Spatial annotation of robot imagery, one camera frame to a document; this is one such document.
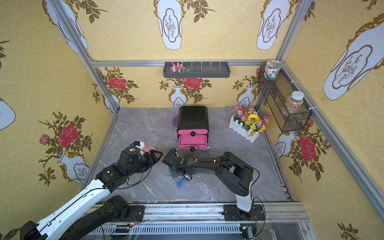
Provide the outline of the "black pink drawer cabinet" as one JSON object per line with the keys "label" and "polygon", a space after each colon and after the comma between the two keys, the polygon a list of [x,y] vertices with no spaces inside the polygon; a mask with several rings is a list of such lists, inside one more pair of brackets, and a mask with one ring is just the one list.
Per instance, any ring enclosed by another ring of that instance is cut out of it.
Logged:
{"label": "black pink drawer cabinet", "polygon": [[176,128],[178,148],[194,152],[206,150],[209,138],[209,113],[206,106],[182,106],[179,108]]}

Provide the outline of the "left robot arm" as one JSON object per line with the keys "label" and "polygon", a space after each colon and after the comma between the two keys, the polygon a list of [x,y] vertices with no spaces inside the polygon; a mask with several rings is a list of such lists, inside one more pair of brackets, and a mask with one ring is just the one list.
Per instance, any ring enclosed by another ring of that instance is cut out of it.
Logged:
{"label": "left robot arm", "polygon": [[129,177],[149,171],[163,156],[162,152],[141,150],[136,146],[121,152],[116,163],[99,172],[78,195],[38,223],[29,221],[20,229],[22,240],[79,240],[99,226],[130,216],[129,205],[120,196],[112,197],[101,208],[86,212],[100,200],[121,190]]}

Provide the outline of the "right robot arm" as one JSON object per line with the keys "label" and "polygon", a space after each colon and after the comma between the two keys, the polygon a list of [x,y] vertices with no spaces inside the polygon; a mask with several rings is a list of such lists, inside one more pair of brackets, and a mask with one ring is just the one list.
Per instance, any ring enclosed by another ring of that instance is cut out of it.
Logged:
{"label": "right robot arm", "polygon": [[222,156],[203,158],[194,156],[180,156],[175,149],[171,149],[163,163],[169,167],[170,176],[177,181],[178,188],[193,179],[193,175],[206,174],[216,176],[232,193],[236,195],[237,203],[234,207],[225,207],[225,220],[245,221],[264,220],[263,207],[254,207],[252,199],[252,184],[254,172],[258,170],[248,165],[230,152]]}

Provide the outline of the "blue binder clip lower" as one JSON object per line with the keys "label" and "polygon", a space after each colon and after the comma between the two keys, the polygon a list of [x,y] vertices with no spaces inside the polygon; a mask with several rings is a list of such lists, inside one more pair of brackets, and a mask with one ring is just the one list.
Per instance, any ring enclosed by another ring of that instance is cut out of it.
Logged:
{"label": "blue binder clip lower", "polygon": [[183,185],[185,184],[186,180],[185,179],[179,179],[176,183],[176,186],[181,189]]}

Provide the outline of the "purple toy shovel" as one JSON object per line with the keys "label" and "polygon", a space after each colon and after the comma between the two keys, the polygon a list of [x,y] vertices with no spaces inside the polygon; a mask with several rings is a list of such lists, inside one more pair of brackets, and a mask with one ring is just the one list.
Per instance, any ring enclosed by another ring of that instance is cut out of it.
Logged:
{"label": "purple toy shovel", "polygon": [[178,119],[179,119],[179,116],[175,116],[174,119],[173,119],[173,126],[174,127],[177,127],[178,125]]}

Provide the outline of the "flower planter white fence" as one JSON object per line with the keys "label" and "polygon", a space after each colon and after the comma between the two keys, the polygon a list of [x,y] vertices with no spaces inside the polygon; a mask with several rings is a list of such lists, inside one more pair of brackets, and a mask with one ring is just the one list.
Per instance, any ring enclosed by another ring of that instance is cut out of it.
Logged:
{"label": "flower planter white fence", "polygon": [[261,113],[250,107],[236,105],[233,108],[229,128],[253,143],[269,125],[270,115]]}

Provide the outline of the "pink flowers on shelf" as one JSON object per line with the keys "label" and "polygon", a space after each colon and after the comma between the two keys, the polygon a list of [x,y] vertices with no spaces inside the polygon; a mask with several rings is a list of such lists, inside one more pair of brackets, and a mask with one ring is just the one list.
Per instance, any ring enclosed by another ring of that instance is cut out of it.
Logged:
{"label": "pink flowers on shelf", "polygon": [[172,73],[191,73],[191,69],[187,69],[183,64],[176,63],[170,67]]}

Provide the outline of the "clear jar white lid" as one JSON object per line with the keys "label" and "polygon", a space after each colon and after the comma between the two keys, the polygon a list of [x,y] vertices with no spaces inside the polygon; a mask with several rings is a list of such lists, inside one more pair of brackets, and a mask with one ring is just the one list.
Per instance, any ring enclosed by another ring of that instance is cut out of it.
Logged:
{"label": "clear jar white lid", "polygon": [[292,114],[297,114],[301,105],[304,102],[305,94],[300,91],[294,91],[287,98],[285,102],[285,106],[283,107],[283,115],[288,116]]}

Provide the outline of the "jar with green label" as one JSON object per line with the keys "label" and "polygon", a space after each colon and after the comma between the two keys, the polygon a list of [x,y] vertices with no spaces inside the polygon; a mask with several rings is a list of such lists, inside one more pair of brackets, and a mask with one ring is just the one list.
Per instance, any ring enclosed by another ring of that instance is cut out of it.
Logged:
{"label": "jar with green label", "polygon": [[265,66],[264,78],[267,80],[274,80],[280,73],[282,62],[279,60],[269,60]]}

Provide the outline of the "grey wall shelf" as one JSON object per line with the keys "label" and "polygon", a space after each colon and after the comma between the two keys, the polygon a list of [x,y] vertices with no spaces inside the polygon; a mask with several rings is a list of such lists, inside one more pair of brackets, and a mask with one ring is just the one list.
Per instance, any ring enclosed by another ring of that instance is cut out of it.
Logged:
{"label": "grey wall shelf", "polygon": [[[172,73],[170,67],[172,64],[183,64],[191,73]],[[229,78],[231,74],[230,66],[225,61],[180,61],[165,62],[163,75],[165,78]]]}

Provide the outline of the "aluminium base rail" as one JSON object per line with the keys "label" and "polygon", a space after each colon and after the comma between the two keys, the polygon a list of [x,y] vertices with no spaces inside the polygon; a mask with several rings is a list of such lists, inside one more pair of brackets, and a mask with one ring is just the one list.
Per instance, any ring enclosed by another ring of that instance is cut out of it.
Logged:
{"label": "aluminium base rail", "polygon": [[314,240],[316,234],[299,202],[254,203],[249,212],[234,203],[106,203],[86,211],[64,231],[64,240],[87,235],[105,239],[159,235],[240,235],[245,240]]}

